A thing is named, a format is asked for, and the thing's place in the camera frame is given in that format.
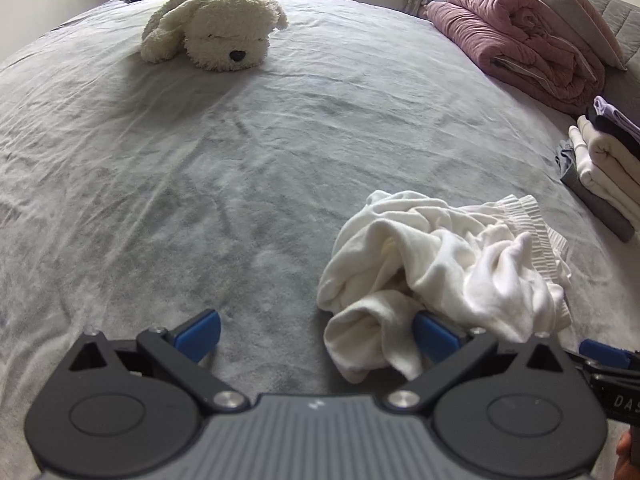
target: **blue gripper pad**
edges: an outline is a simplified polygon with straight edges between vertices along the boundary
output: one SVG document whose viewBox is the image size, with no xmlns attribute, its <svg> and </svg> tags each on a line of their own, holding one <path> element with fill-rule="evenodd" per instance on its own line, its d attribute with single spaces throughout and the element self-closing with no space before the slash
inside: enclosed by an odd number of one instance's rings
<svg viewBox="0 0 640 480">
<path fill-rule="evenodd" d="M 198 363 L 211 352 L 220 341 L 222 323 L 215 310 L 209 310 L 182 330 L 174 331 L 174 348 Z"/>
<path fill-rule="evenodd" d="M 624 368 L 628 370 L 631 364 L 631 358 L 625 350 L 598 343 L 593 339 L 585 339 L 581 342 L 578 352 L 585 357 L 595 359 L 600 364 L 613 368 Z"/>
<path fill-rule="evenodd" d="M 427 312 L 419 312 L 414 317 L 413 329 L 418 349 L 433 363 L 443 361 L 466 343 L 466 336 L 462 332 L 456 333 Z"/>
</svg>

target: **bed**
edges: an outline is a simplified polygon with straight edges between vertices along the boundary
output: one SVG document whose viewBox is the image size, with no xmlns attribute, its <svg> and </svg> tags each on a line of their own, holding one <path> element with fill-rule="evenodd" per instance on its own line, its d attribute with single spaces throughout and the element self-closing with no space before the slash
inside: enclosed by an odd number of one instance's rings
<svg viewBox="0 0 640 480">
<path fill-rule="evenodd" d="M 401 383 L 388 370 L 345 382 L 315 306 L 340 227 L 376 189 L 454 206 L 534 195 L 570 245 L 562 343 L 636 345 L 640 242 L 622 244 L 559 182 L 572 118 L 482 74 L 427 21 L 279 1 L 289 29 L 239 73 L 142 62 L 159 0 L 108 2 L 0 66 L 2 478 L 36 475 L 24 415 L 88 328 L 131 338 L 215 308 L 206 365 L 252 397 Z"/>
</svg>

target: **folded pink comforter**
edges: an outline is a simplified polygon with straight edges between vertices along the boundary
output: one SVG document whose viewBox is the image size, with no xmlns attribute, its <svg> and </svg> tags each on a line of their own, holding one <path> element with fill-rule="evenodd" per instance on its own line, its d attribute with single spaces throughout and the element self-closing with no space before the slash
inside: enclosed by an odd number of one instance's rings
<svg viewBox="0 0 640 480">
<path fill-rule="evenodd" d="M 486 74 L 581 114 L 604 86 L 590 47 L 540 0 L 446 0 L 426 13 Z"/>
</svg>

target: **stuffed animal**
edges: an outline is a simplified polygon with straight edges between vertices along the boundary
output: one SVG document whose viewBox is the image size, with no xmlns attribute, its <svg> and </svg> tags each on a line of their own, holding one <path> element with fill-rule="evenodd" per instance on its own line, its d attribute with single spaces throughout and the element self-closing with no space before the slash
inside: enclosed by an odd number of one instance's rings
<svg viewBox="0 0 640 480">
<path fill-rule="evenodd" d="M 242 70 L 263 62 L 269 34 L 287 25 L 276 0 L 167 0 L 146 24 L 140 55 L 157 63 L 184 47 L 206 70 Z"/>
</svg>

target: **crumpled white garment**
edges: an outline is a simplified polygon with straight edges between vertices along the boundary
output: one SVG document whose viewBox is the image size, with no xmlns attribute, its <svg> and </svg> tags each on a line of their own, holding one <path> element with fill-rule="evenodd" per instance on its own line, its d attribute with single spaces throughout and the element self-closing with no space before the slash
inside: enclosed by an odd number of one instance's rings
<svg viewBox="0 0 640 480">
<path fill-rule="evenodd" d="M 361 382 L 391 365 L 424 370 L 412 321 L 425 308 L 463 328 L 523 342 L 571 324 L 566 240 L 532 196 L 451 207 L 414 191 L 375 191 L 340 230 L 318 286 L 332 312 L 324 343 L 340 373 Z"/>
</svg>

